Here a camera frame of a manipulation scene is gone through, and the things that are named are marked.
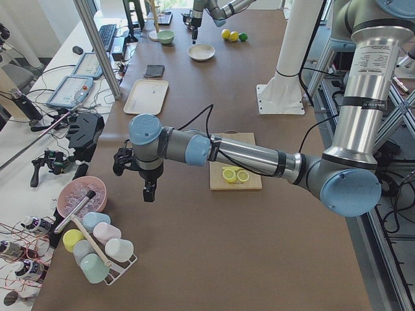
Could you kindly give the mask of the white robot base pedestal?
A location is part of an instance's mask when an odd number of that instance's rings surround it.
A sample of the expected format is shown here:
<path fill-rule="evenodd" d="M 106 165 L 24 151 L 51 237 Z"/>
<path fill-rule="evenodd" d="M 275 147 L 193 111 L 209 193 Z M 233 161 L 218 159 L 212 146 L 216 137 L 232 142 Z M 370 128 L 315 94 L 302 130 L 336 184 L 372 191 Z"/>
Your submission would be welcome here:
<path fill-rule="evenodd" d="M 295 1 L 285 29 L 274 76 L 257 85 L 257 104 L 262 115 L 303 115 L 300 71 L 312 34 L 324 9 L 323 0 Z"/>

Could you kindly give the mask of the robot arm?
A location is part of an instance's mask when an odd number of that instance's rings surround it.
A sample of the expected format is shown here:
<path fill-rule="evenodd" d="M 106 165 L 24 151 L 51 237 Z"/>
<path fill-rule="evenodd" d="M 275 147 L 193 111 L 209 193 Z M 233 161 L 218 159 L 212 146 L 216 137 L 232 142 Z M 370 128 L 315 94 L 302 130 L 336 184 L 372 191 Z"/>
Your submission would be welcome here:
<path fill-rule="evenodd" d="M 192 44 L 198 39 L 198 29 L 202 25 L 204 12 L 212 18 L 216 26 L 225 24 L 226 20 L 243 10 L 246 10 L 255 0 L 233 0 L 228 4 L 219 6 L 216 0 L 193 1 L 192 10 L 189 13 L 189 24 L 192 30 Z"/>
<path fill-rule="evenodd" d="M 144 180 L 141 195 L 155 199 L 157 191 L 167 190 L 163 172 L 177 170 L 188 178 L 191 167 L 219 161 L 283 178 L 341 216 L 359 216 L 376 206 L 381 185 L 375 138 L 400 47 L 414 37 L 414 2 L 335 2 L 331 34 L 355 44 L 351 73 L 329 146 L 321 148 L 310 138 L 303 149 L 314 111 L 302 103 L 298 73 L 322 5 L 295 2 L 295 18 L 283 30 L 282 20 L 270 16 L 226 5 L 212 13 L 209 1 L 193 4 L 200 35 L 211 30 L 212 19 L 234 24 L 246 17 L 254 33 L 266 36 L 255 40 L 259 59 L 246 69 L 227 67 L 216 82 L 191 73 L 165 113 L 131 119 L 128 138 L 133 168 Z"/>

